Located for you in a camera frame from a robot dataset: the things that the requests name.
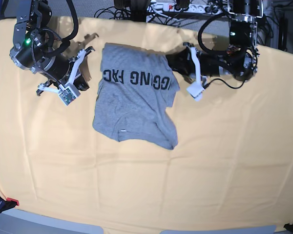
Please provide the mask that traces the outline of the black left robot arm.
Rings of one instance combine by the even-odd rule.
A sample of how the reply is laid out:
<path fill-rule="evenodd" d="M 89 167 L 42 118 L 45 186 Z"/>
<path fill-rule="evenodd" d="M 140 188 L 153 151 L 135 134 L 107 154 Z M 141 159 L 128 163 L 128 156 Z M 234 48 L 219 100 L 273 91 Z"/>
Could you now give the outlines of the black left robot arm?
<path fill-rule="evenodd" d="M 195 78 L 194 59 L 198 59 L 202 77 L 220 77 L 230 74 L 238 81 L 247 81 L 257 72 L 257 27 L 263 17 L 261 0 L 213 0 L 205 8 L 211 17 L 198 31 L 198 44 L 185 42 L 184 50 L 167 55 L 173 71 Z M 225 50 L 215 50 L 203 43 L 203 32 L 213 21 L 221 18 L 229 21 L 229 44 Z"/>

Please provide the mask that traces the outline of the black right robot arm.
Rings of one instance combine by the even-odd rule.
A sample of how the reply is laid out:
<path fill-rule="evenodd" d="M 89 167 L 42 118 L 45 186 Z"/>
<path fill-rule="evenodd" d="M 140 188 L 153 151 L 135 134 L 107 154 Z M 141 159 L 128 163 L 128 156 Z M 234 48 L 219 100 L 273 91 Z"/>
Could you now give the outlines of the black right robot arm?
<path fill-rule="evenodd" d="M 17 8 L 17 22 L 14 27 L 13 47 L 10 58 L 14 64 L 33 74 L 40 73 L 47 78 L 37 90 L 41 95 L 44 88 L 54 85 L 57 90 L 69 80 L 79 91 L 86 91 L 89 86 L 80 70 L 77 55 L 66 58 L 63 52 L 70 46 L 78 32 L 78 17 L 73 2 L 67 1 L 72 19 L 73 31 L 62 38 L 47 25 L 52 16 L 52 10 L 46 0 L 20 0 Z"/>

